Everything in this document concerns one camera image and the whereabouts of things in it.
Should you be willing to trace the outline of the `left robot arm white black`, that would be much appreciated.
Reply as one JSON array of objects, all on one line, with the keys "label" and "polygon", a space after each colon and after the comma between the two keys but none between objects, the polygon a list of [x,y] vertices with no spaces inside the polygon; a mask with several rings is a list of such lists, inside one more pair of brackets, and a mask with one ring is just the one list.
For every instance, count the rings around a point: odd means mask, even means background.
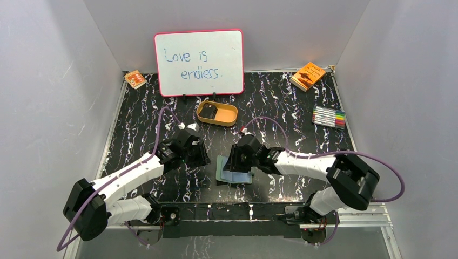
[{"label": "left robot arm white black", "polygon": [[196,168],[210,164],[198,131],[197,124],[181,125],[171,139],[160,142],[156,150],[136,162],[92,182],[77,181],[63,209],[70,228],[83,241],[90,241],[111,225],[134,220],[156,224],[162,220],[161,206],[150,194],[125,200],[122,197],[181,165]]}]

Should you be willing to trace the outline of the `orange oval tray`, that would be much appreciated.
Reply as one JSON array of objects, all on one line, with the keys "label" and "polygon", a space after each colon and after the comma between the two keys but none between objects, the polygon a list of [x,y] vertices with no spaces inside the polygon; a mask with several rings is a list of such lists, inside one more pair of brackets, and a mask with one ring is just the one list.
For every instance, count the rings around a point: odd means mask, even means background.
[{"label": "orange oval tray", "polygon": [[[206,119],[198,115],[198,113],[201,111],[202,107],[205,104],[211,104],[218,108],[216,117],[214,119]],[[238,109],[235,106],[230,105],[230,104],[218,103],[215,101],[203,101],[198,105],[197,110],[196,110],[196,115],[197,115],[198,120],[203,123],[231,127],[237,121]]]}]

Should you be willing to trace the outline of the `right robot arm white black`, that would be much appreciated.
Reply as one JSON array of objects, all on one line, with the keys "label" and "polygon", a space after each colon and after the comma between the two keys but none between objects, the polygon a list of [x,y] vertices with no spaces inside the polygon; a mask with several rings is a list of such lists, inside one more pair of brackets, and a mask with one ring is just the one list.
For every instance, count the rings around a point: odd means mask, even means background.
[{"label": "right robot arm white black", "polygon": [[248,173],[253,167],[267,174],[299,175],[329,183],[306,202],[304,216],[310,223],[319,223],[326,214],[344,207],[366,210],[380,180],[354,152],[290,153],[282,147],[267,148],[248,134],[232,146],[224,170]]}]

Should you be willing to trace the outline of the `mint green card holder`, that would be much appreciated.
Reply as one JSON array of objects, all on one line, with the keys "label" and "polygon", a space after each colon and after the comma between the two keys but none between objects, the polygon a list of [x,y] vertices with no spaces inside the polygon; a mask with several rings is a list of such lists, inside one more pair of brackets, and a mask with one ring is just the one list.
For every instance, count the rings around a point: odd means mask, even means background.
[{"label": "mint green card holder", "polygon": [[252,173],[231,172],[224,169],[228,157],[218,156],[215,178],[218,181],[231,184],[252,184]]}]

